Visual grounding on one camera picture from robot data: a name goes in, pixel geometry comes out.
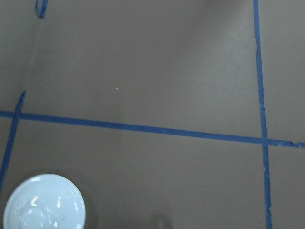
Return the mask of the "white ceramic cup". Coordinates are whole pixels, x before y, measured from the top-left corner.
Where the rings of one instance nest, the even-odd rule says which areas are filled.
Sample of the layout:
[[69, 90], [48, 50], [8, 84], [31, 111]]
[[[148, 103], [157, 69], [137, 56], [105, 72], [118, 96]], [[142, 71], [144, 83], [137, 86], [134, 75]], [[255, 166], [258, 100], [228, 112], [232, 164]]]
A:
[[81, 192], [56, 174], [37, 175], [18, 185], [3, 214], [5, 229], [82, 229], [85, 221]]

